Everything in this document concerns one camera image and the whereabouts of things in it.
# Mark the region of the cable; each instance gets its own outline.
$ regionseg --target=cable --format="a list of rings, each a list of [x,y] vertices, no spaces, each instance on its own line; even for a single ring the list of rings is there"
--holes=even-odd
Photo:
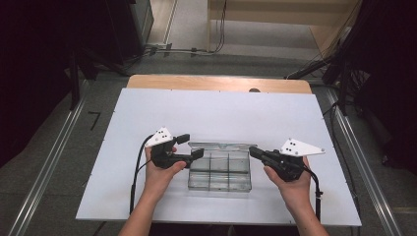
[[[312,176],[312,179],[316,183],[316,217],[320,221],[321,208],[322,208],[322,198],[321,198],[321,196],[322,196],[323,192],[320,191],[319,178],[307,165],[304,165],[304,170],[310,173],[310,175]]]
[[[325,116],[329,111],[331,111],[336,105],[337,105],[337,102],[335,102],[334,104],[332,104],[331,107],[327,111],[325,111],[323,113],[323,116]]]
[[[102,221],[98,228],[95,230],[94,234],[92,236],[97,236],[100,230],[104,227],[104,225],[107,223],[107,221]]]
[[[309,82],[309,85],[310,85],[311,88],[325,87],[325,88],[334,89],[336,91],[339,91],[340,90],[339,87],[337,87],[337,86],[331,86],[331,85],[315,84],[315,83],[311,83],[311,82]]]
[[[138,62],[139,60],[141,60],[142,58],[144,58],[144,57],[146,57],[146,56],[149,56],[149,54],[150,54],[150,51],[145,51],[145,52],[144,52],[144,54],[142,54],[141,56],[139,56],[139,57],[137,57],[137,58],[133,59],[133,61],[132,61],[129,65],[125,66],[123,69],[124,69],[124,70],[128,70],[128,69],[130,69],[133,65],[135,65],[135,63],[137,63],[137,62]]]
[[[135,201],[136,180],[138,179],[138,173],[142,169],[142,167],[144,167],[146,164],[149,163],[149,161],[147,161],[145,164],[143,164],[141,167],[139,167],[139,163],[141,162],[142,152],[144,151],[145,144],[147,143],[148,140],[150,140],[150,138],[152,138],[152,136],[153,135],[150,135],[144,140],[144,142],[141,145],[141,150],[139,151],[139,154],[138,154],[138,159],[136,161],[136,168],[135,168],[135,176],[133,178],[133,184],[132,184],[132,187],[131,187],[131,200],[130,200],[129,214],[132,213],[134,205],[135,205],[134,201]]]
[[[226,19],[226,9],[227,9],[227,0],[224,0],[223,11],[221,13],[221,20],[220,20],[220,40],[219,40],[217,47],[213,51],[213,53],[219,52],[224,46],[224,21]]]
[[[357,1],[356,2],[356,5],[355,5],[355,7],[352,9],[352,11],[350,12],[350,15],[349,15],[349,17],[346,19],[346,21],[344,22],[344,24],[341,26],[341,28],[340,28],[340,30],[337,32],[337,35],[340,35],[340,33],[341,33],[341,31],[342,30],[344,30],[345,28],[346,28],[346,25],[349,23],[349,21],[350,21],[350,19],[352,18],[352,16],[353,16],[353,13],[356,11],[356,9],[358,8],[358,6],[359,6],[359,3],[361,3],[362,1]],[[304,66],[303,67],[301,67],[298,71],[295,71],[295,72],[292,72],[292,73],[290,73],[288,76],[286,76],[285,78],[285,80],[288,80],[288,77],[289,76],[291,76],[291,75],[293,75],[293,74],[296,74],[296,73],[298,73],[298,72],[300,72],[300,71],[302,71],[302,70],[304,70],[305,68],[308,68],[311,64],[313,64],[314,62],[316,62],[316,61],[314,61],[314,59],[316,59],[318,56],[320,56],[320,55],[323,55],[325,52],[327,52],[328,50],[330,50],[330,49],[332,49],[333,47],[334,47],[334,44],[335,43],[339,43],[339,41],[340,41],[340,39],[341,38],[344,38],[346,35],[348,34],[348,31],[347,32],[345,32],[340,38],[339,38],[339,40],[334,40],[325,50],[323,50],[323,51],[321,51],[321,52],[319,52],[315,57],[313,57],[310,61],[308,61],[306,64],[304,64]],[[326,61],[326,59],[324,58],[323,59],[323,62],[324,63],[326,63],[327,65],[328,65],[328,62]]]
[[[348,81],[348,87],[352,92],[352,96],[355,97],[361,90],[362,86],[366,82],[365,72],[360,70],[352,70],[350,73],[351,80]]]
[[[184,51],[169,51],[169,50],[165,50],[163,51],[162,49],[158,49],[156,51],[154,51],[153,53],[188,53],[188,54],[195,54],[195,55],[199,55],[199,56],[211,56],[214,55],[215,53],[213,52],[199,52],[199,51],[192,51],[192,50],[184,50]]]

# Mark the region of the clear plastic container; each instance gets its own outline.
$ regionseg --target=clear plastic container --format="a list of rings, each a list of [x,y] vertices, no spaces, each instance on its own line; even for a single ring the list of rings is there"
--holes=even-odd
[[[204,148],[205,155],[190,166],[190,190],[244,192],[252,189],[248,144],[192,143],[192,150]]]

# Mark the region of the wrist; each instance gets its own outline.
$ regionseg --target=wrist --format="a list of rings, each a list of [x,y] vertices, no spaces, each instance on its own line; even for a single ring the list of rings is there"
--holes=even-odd
[[[297,205],[288,205],[286,204],[286,207],[288,211],[291,213],[291,215],[294,217],[294,219],[298,219],[300,217],[303,217],[305,215],[315,215],[313,207],[310,203],[303,203],[303,204],[297,204]]]
[[[313,210],[310,203],[309,192],[307,191],[285,191],[279,189],[284,201],[285,206],[292,215],[299,214],[302,211]]]
[[[144,204],[146,206],[155,207],[159,202],[159,198],[156,198],[151,193],[144,190],[139,198],[139,204]]]

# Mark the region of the white table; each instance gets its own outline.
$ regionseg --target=white table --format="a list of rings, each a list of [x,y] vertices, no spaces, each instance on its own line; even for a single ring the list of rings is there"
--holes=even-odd
[[[309,157],[321,182],[322,223],[361,225],[316,97],[312,94],[124,88],[117,102],[77,219],[124,220],[145,137],[166,126],[194,142],[257,144],[280,148],[289,137],[326,150]],[[178,153],[189,153],[187,145]],[[154,221],[178,223],[294,224],[260,161],[251,158],[252,191],[189,191],[188,170],[177,174],[159,202]],[[144,186],[138,175],[136,198]],[[314,205],[314,182],[311,201]]]

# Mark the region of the metal rail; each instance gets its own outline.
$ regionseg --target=metal rail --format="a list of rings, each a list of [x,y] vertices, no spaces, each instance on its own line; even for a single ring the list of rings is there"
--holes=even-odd
[[[333,90],[328,90],[328,100],[331,104],[337,102],[337,95]],[[368,164],[366,155],[362,151],[355,134],[353,133],[352,127],[349,123],[349,118],[343,116],[341,111],[336,108],[336,118],[340,128],[343,132],[344,138],[349,145],[350,151],[352,152],[353,159],[359,169],[362,179],[368,189],[369,196],[374,203],[375,210],[380,217],[381,223],[387,235],[400,236],[402,232],[396,223],[396,220],[392,214],[392,210],[387,202],[387,199],[375,178],[374,172]]]
[[[24,203],[21,206],[21,210],[19,211],[15,223],[9,231],[9,236],[19,236],[25,234],[31,217],[33,216],[34,211],[36,210],[40,199],[45,192],[46,186],[49,183],[53,171],[55,170],[56,164],[58,163],[65,144],[67,143],[68,138],[70,137],[71,132],[73,131],[73,128],[78,120],[80,112],[83,109],[88,91],[89,82],[84,81],[82,85],[82,97],[80,102],[77,104],[75,109],[70,111],[68,114],[68,117],[58,135],[58,138],[56,139],[55,144],[51,149],[51,152],[46,158],[42,169],[37,175],[36,180],[34,181],[28,195],[24,200]]]

